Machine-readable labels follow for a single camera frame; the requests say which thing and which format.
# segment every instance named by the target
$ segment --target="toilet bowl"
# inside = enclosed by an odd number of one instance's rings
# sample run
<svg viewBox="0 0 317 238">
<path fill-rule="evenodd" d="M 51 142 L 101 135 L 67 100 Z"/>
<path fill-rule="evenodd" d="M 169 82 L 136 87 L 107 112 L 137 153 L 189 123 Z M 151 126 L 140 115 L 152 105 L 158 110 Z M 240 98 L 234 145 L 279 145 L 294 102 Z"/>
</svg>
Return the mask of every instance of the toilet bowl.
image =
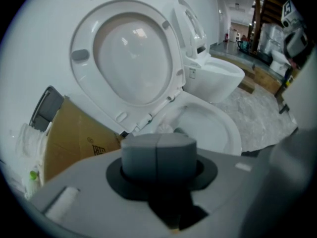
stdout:
<svg viewBox="0 0 317 238">
<path fill-rule="evenodd" d="M 174 4 L 178 38 L 184 46 L 181 53 L 186 84 L 184 90 L 207 102 L 218 103 L 228 97 L 245 74 L 238 66 L 213 58 L 209 54 L 206 33 L 191 7 L 184 0 Z"/>
<path fill-rule="evenodd" d="M 232 119 L 183 91 L 176 34 L 155 8 L 114 0 L 93 10 L 76 29 L 70 60 L 81 89 L 125 134 L 181 132 L 196 139 L 199 148 L 241 154 Z M 222 62 L 206 64 L 223 70 L 219 74 L 230 73 Z"/>
<path fill-rule="evenodd" d="M 286 59 L 285 55 L 276 51 L 272 50 L 271 52 L 273 61 L 270 65 L 270 68 L 275 72 L 281 74 L 282 76 L 285 75 L 287 68 L 284 65 L 291 65 L 289 61 Z"/>
</svg>

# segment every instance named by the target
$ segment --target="printed label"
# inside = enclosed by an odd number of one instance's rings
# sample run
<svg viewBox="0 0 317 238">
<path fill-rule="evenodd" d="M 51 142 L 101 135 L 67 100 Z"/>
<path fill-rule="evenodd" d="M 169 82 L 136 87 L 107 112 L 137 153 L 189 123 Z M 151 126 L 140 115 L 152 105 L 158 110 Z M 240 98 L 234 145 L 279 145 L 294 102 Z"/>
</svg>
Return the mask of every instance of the printed label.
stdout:
<svg viewBox="0 0 317 238">
<path fill-rule="evenodd" d="M 97 145 L 92 145 L 93 146 L 93 150 L 94 150 L 94 154 L 95 155 L 100 155 L 102 153 L 105 153 L 106 150 L 103 147 L 97 146 Z"/>
<path fill-rule="evenodd" d="M 192 79 L 196 78 L 196 69 L 189 68 L 189 77 Z"/>
<path fill-rule="evenodd" d="M 289 0 L 285 5 L 284 5 L 284 17 L 287 16 L 292 12 L 291 8 L 291 1 Z"/>
</svg>

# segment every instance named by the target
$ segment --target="toilet lid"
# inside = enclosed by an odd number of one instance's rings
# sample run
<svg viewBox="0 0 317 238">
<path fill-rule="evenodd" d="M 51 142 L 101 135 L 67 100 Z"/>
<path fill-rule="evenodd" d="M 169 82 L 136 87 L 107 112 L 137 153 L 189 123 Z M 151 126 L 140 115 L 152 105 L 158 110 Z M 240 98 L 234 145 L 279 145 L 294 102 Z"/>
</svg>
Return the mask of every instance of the toilet lid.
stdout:
<svg viewBox="0 0 317 238">
<path fill-rule="evenodd" d="M 194 44 L 189 36 L 191 36 L 195 42 L 198 41 L 199 45 L 205 43 L 207 41 L 205 31 L 189 4 L 184 0 L 177 0 L 174 5 L 174 10 L 185 46 L 188 48 Z"/>
<path fill-rule="evenodd" d="M 136 0 L 90 12 L 76 29 L 70 59 L 83 91 L 126 132 L 142 129 L 185 84 L 173 28 Z"/>
</svg>

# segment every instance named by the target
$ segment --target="black rubber base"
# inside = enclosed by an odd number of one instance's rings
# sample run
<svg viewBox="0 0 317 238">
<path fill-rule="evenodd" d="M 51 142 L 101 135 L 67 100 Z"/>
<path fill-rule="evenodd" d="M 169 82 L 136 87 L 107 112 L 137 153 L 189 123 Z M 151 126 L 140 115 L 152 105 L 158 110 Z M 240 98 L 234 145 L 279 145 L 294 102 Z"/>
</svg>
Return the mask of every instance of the black rubber base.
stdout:
<svg viewBox="0 0 317 238">
<path fill-rule="evenodd" d="M 206 188 L 217 176 L 216 164 L 200 155 L 197 155 L 196 176 L 183 189 L 188 191 Z M 120 196 L 130 200 L 148 201 L 153 186 L 137 184 L 130 181 L 122 171 L 121 158 L 112 162 L 106 171 L 106 179 L 111 188 Z"/>
</svg>

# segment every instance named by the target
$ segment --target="white plastic sheet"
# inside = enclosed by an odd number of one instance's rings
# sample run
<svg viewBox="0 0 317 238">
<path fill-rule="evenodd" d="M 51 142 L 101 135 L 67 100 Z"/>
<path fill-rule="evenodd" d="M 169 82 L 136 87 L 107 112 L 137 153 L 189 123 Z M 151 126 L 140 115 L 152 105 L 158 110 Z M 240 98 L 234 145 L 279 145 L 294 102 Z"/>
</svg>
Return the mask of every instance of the white plastic sheet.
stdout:
<svg viewBox="0 0 317 238">
<path fill-rule="evenodd" d="M 271 55 L 272 50 L 283 52 L 284 32 L 276 24 L 263 24 L 259 39 L 258 52 Z"/>
<path fill-rule="evenodd" d="M 43 175 L 43 157 L 46 149 L 47 136 L 44 132 L 36 130 L 24 123 L 17 138 L 15 152 L 24 164 L 21 171 L 23 184 L 28 184 L 29 172 L 34 168 L 39 171 L 40 182 Z"/>
<path fill-rule="evenodd" d="M 215 106 L 236 123 L 241 135 L 242 151 L 255 151 L 276 144 L 297 127 L 287 112 L 278 113 L 275 97 L 257 84 L 252 94 L 236 88 Z"/>
</svg>

